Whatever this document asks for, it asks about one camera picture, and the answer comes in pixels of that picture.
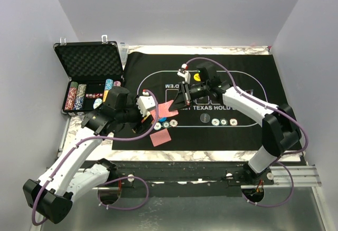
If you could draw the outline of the red backed card deck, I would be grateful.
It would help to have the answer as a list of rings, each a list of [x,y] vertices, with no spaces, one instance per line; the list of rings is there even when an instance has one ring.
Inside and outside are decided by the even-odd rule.
[[[171,106],[171,104],[173,103],[174,100],[169,100],[165,103],[160,103],[158,105],[158,111],[159,111],[159,116],[158,118],[169,118],[169,117],[173,117],[178,115],[178,111],[174,110],[174,111],[169,111],[169,108]]]

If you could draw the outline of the red white poker chip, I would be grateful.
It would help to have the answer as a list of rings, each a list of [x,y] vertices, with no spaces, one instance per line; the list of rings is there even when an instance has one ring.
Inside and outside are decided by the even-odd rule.
[[[237,126],[238,125],[237,119],[230,119],[229,123],[230,123],[231,126]]]
[[[170,121],[171,127],[176,127],[177,125],[178,125],[178,122],[176,120],[173,119],[173,120]]]

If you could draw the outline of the yellow big blind button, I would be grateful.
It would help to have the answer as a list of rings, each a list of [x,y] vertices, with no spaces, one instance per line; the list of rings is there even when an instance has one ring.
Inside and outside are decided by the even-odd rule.
[[[196,81],[198,81],[198,82],[201,81],[200,76],[199,76],[198,73],[196,73],[196,74],[194,75],[194,79],[195,79]]]

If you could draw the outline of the black dealer button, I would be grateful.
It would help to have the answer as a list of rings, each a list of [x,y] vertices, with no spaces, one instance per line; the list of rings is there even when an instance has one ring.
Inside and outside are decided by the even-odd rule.
[[[203,113],[203,114],[200,115],[200,120],[201,120],[202,123],[209,123],[210,120],[211,120],[211,117],[210,117],[209,114]]]

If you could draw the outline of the green white poker chip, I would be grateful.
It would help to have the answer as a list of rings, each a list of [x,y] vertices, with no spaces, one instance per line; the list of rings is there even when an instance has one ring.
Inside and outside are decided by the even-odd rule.
[[[162,126],[163,126],[163,128],[167,129],[167,128],[170,127],[170,123],[167,122],[167,121],[164,121],[164,122],[162,123]]]
[[[223,125],[223,126],[226,126],[228,124],[227,120],[226,119],[221,119],[220,120],[220,123]]]

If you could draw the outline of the red backed playing card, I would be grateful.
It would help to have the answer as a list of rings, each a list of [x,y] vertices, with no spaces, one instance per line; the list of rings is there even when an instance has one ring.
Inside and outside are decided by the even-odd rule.
[[[172,140],[169,131],[167,129],[163,129],[155,133],[152,133],[150,135],[150,139],[154,147],[157,147]]]

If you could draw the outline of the blue small blind button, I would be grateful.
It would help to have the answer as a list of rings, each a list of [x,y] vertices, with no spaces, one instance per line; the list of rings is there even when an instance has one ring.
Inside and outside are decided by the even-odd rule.
[[[164,121],[166,121],[167,120],[167,118],[166,117],[164,117],[164,118],[159,118],[159,122],[164,122]]]

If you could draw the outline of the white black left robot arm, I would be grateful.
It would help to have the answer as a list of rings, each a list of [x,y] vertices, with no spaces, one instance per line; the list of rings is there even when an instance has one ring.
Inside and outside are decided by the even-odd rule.
[[[104,141],[131,142],[148,136],[158,118],[151,119],[150,111],[159,111],[155,94],[144,90],[134,96],[126,88],[115,86],[104,102],[87,113],[72,146],[37,180],[29,179],[23,186],[27,204],[32,208],[31,221],[40,226],[47,220],[58,224],[69,213],[73,203],[97,186],[121,187],[126,179],[116,165],[103,158],[77,176],[86,158]]]

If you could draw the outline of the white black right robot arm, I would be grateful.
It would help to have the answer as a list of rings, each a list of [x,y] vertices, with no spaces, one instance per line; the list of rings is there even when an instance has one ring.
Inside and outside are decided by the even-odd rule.
[[[198,84],[190,84],[187,64],[183,64],[177,74],[183,81],[179,83],[170,111],[188,108],[194,100],[209,97],[218,104],[236,109],[261,126],[262,146],[240,173],[246,183],[253,185],[260,181],[267,168],[300,141],[300,126],[289,105],[277,106],[249,95],[237,87],[234,80],[221,80],[216,69],[207,62],[198,66],[201,81]]]

